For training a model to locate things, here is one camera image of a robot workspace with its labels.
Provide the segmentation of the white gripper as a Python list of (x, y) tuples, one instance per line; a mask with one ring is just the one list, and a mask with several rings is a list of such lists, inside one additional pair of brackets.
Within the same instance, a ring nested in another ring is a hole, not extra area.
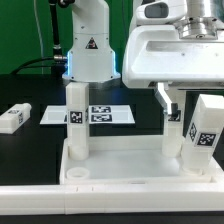
[(224, 31), (217, 39), (180, 39), (173, 25), (135, 28), (126, 45), (122, 81), (128, 88), (149, 88), (158, 82), (154, 94), (165, 113), (178, 114), (165, 83), (174, 86), (219, 86), (224, 83)]

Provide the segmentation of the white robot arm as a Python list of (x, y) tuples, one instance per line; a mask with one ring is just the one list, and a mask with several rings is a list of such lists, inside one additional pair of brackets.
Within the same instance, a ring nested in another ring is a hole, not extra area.
[(169, 87), (224, 89), (224, 0), (133, 0), (121, 73), (109, 45), (105, 0), (75, 0), (72, 19), (67, 79), (151, 88), (167, 112)]

